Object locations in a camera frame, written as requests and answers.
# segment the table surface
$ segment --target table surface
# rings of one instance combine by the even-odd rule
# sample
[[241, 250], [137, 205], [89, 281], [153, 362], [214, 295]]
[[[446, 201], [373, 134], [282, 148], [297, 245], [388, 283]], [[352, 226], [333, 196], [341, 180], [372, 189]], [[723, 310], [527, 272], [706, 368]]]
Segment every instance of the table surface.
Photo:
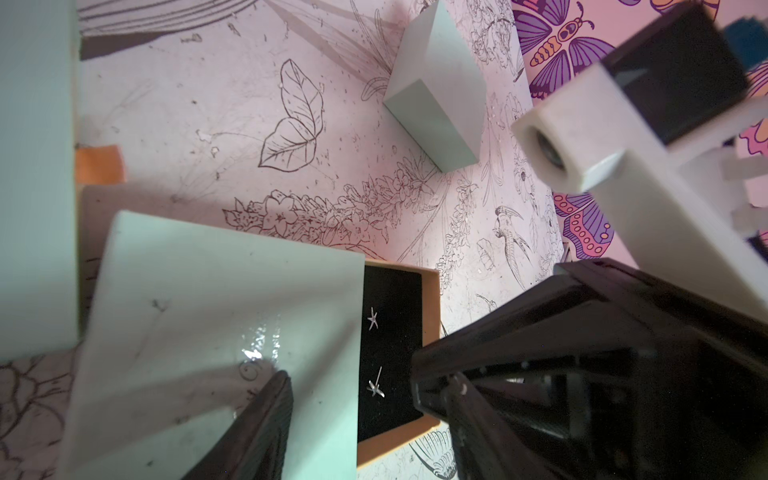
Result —
[[[480, 163], [449, 174], [382, 105], [424, 7], [80, 0], [78, 140], [119, 144], [129, 179], [84, 192], [86, 290], [122, 209], [436, 268], [447, 333], [546, 277], [562, 244], [509, 130], [531, 107], [510, 5], [446, 2], [488, 85]], [[76, 355], [0, 369], [0, 472], [52, 475]], [[452, 461], [444, 426], [358, 478], [452, 478]]]

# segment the butterfly drawing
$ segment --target butterfly drawing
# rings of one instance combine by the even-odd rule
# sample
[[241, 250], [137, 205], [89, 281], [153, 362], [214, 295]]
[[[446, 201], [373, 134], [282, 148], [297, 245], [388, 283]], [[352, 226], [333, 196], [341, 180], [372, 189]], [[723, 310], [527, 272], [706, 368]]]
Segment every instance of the butterfly drawing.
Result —
[[[533, 98], [546, 98], [571, 80], [571, 70], [573, 75], [577, 75], [614, 49], [613, 45], [598, 38], [575, 36], [584, 25], [594, 29], [594, 23], [583, 19], [584, 7], [580, 2], [576, 2], [576, 6], [581, 15], [569, 22], [565, 22], [565, 19], [568, 17], [571, 0], [512, 0], [512, 3], [530, 8], [543, 17], [514, 10], [522, 53], [527, 54], [536, 48], [530, 66], [546, 62], [531, 82]], [[557, 33], [552, 34], [553, 26], [558, 25], [562, 26]]]
[[[768, 61], [750, 70], [747, 77], [750, 79], [749, 97], [762, 97], [768, 94]], [[746, 148], [750, 154], [768, 155], [768, 119], [763, 119], [747, 128], [739, 137], [746, 140]]]
[[[619, 2], [625, 5], [635, 5], [639, 1], [640, 0], [619, 0]], [[677, 4], [685, 1], [686, 0], [650, 0], [650, 6], [663, 15], [668, 13]], [[714, 20], [715, 16], [717, 16], [717, 9], [720, 7], [720, 0], [698, 0], [698, 3], [704, 5], [704, 10]]]
[[592, 195], [553, 194], [552, 198], [558, 216], [565, 218], [563, 237], [573, 242], [576, 258], [602, 257], [614, 238], [614, 229]]

